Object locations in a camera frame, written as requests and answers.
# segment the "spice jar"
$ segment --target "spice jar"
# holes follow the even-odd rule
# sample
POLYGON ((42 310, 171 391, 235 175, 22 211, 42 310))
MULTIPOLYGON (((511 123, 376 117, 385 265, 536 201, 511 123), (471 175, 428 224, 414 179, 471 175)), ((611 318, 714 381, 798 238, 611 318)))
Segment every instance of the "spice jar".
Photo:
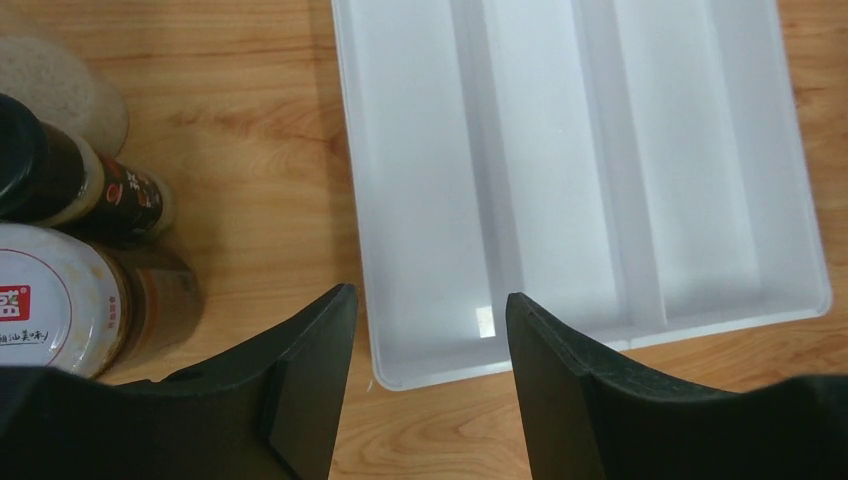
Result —
POLYGON ((85 138, 115 156, 129 116, 121 94, 61 40, 0 0, 0 93, 38 118, 85 138))
POLYGON ((173 193, 156 176, 98 154, 0 95, 0 219, 122 243, 160 235, 175 212, 173 193))
POLYGON ((0 224, 0 365, 93 377, 162 355, 200 313, 195 276, 165 250, 109 250, 0 224))

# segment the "wood grain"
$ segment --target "wood grain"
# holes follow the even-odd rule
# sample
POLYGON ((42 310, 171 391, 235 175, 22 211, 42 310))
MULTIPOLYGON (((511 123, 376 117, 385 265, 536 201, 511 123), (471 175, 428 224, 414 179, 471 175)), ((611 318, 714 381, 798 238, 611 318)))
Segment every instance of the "wood grain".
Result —
MULTIPOLYGON (((122 160, 161 172, 181 216, 166 242, 207 297, 184 348, 107 380, 161 378, 361 285, 329 0, 29 0, 125 94, 122 160)), ((792 80, 835 294, 831 314, 634 351, 747 390, 848 372, 848 2, 781 0, 792 80)), ((511 374, 390 393, 356 338, 332 478, 529 478, 511 374)))

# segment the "red logo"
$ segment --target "red logo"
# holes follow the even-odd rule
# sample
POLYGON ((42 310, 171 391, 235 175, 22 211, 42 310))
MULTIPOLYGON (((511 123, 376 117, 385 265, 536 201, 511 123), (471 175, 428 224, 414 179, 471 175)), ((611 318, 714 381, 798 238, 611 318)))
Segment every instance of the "red logo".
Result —
POLYGON ((29 285, 0 287, 0 322, 29 320, 29 285))

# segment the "white plastic tray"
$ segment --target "white plastic tray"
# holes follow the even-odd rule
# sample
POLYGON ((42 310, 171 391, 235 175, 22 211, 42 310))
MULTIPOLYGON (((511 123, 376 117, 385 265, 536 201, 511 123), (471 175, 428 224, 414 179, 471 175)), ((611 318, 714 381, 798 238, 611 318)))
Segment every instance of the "white plastic tray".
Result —
POLYGON ((830 284, 773 0, 337 0, 374 371, 510 368, 507 294, 617 349, 830 284))

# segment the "round lid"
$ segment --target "round lid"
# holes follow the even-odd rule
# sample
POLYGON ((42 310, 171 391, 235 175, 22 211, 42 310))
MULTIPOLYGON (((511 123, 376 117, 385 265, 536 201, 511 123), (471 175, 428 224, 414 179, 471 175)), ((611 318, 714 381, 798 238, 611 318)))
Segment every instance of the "round lid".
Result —
POLYGON ((0 94, 0 217, 21 206, 46 175, 49 146, 41 122, 0 94))
POLYGON ((0 365, 97 374, 120 341, 121 300, 109 265, 90 246, 0 223, 0 365))

